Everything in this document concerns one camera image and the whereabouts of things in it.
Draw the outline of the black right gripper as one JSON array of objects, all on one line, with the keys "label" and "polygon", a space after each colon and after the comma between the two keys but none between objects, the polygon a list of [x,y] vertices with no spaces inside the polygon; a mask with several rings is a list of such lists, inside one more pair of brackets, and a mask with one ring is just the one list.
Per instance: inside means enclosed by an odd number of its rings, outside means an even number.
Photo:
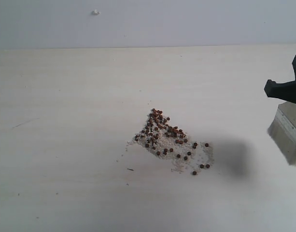
[{"label": "black right gripper", "polygon": [[267,80],[264,92],[269,98],[281,99],[296,104],[296,55],[292,61],[295,74],[294,81],[286,83],[276,83],[270,79]]}]

